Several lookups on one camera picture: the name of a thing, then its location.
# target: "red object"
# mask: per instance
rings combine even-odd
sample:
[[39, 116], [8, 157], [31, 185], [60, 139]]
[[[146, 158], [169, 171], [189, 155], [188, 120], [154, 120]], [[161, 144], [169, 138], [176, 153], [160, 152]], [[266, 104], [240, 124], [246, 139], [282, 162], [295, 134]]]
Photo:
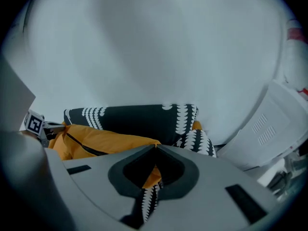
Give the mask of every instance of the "red object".
[[308, 96], [308, 90], [307, 90], [306, 88], [302, 89], [302, 90], [299, 91], [299, 92], [303, 92], [303, 93], [305, 93], [305, 94]]
[[292, 27], [288, 29], [288, 40], [289, 39], [299, 40], [306, 44], [308, 43], [307, 39], [304, 37], [304, 34], [301, 28]]

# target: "white wall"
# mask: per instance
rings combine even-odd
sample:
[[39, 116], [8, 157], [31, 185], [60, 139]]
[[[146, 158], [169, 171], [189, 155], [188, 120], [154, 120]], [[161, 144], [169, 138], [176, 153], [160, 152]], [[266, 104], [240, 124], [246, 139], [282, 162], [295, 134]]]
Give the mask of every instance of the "white wall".
[[272, 0], [36, 0], [13, 68], [32, 109], [195, 103], [213, 143], [256, 109], [279, 65], [282, 19]]

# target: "black pillow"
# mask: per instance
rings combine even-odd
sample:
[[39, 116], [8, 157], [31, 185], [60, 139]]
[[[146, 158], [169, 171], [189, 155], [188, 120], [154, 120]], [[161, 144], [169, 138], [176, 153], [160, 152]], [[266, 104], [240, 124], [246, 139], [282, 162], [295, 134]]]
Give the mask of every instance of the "black pillow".
[[174, 146], [216, 157], [214, 146], [203, 130], [195, 129], [188, 132], [183, 135]]
[[173, 145], [192, 130], [196, 105], [136, 105], [79, 108], [64, 111], [67, 125], [77, 124], [116, 133], [138, 135]]

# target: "white plastic panel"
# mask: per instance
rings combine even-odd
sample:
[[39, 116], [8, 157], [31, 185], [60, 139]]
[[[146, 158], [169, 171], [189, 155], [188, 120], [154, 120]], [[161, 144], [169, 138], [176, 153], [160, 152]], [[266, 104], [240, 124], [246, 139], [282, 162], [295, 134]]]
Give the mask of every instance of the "white plastic panel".
[[[260, 120], [266, 122], [259, 126]], [[299, 146], [307, 139], [308, 103], [299, 94], [277, 81], [272, 81], [260, 107], [225, 147], [218, 157], [247, 170], [262, 166], [273, 158]]]

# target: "black slot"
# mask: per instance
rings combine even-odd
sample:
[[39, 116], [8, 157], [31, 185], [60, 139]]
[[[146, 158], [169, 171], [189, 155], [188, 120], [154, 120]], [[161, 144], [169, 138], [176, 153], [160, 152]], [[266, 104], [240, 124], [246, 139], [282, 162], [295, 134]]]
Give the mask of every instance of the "black slot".
[[156, 159], [164, 184], [159, 191], [159, 201], [182, 198], [197, 184], [199, 169], [193, 161], [163, 145], [157, 146]]
[[266, 212], [239, 185], [225, 188], [248, 221], [253, 224], [266, 216]]
[[83, 166], [68, 168], [67, 172], [70, 175], [74, 175], [76, 173], [80, 173], [80, 172], [86, 171], [88, 169], [91, 169], [91, 167], [89, 165], [83, 165]]
[[139, 188], [142, 188], [155, 167], [155, 148], [135, 158], [123, 167], [123, 174]]

